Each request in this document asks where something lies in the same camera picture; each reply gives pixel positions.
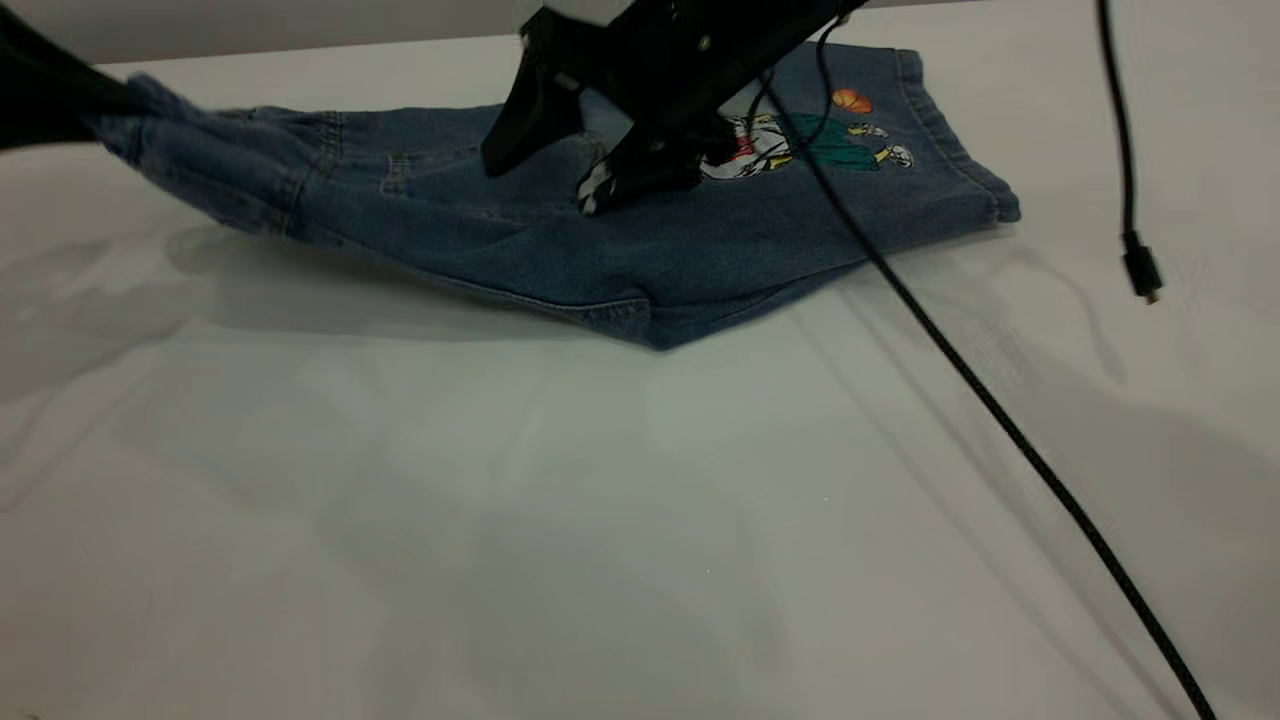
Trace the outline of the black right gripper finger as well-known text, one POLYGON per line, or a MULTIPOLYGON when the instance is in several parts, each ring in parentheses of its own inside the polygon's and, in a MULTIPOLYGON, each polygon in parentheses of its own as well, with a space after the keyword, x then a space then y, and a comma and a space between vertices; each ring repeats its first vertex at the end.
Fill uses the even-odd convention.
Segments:
POLYGON ((509 173, 543 149, 582 132, 582 83, 564 72, 538 58, 524 58, 481 143, 485 173, 509 173))

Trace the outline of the scuffed right gripper finger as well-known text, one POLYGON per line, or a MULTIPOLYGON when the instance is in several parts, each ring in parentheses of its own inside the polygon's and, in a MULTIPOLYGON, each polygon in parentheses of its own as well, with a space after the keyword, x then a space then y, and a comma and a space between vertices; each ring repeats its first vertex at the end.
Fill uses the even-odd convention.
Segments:
POLYGON ((724 118, 669 138, 635 126, 579 182, 579 211, 595 217, 648 195, 692 190, 701 183, 704 161, 727 161, 737 147, 733 124, 724 118))

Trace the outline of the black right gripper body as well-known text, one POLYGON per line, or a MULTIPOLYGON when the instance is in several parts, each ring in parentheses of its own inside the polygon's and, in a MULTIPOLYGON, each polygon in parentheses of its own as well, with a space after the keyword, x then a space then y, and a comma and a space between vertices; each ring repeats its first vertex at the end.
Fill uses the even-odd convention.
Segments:
POLYGON ((860 1, 634 1, 605 24, 543 6, 522 26, 538 58, 660 137, 703 117, 860 1))

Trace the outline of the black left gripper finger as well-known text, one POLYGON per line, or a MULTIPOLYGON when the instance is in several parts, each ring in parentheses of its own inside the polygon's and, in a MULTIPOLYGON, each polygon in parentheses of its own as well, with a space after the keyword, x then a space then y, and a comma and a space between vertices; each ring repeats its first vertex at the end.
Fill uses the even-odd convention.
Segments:
POLYGON ((92 124, 147 115, 125 83, 93 69, 1 9, 1 150, 95 143, 92 124))

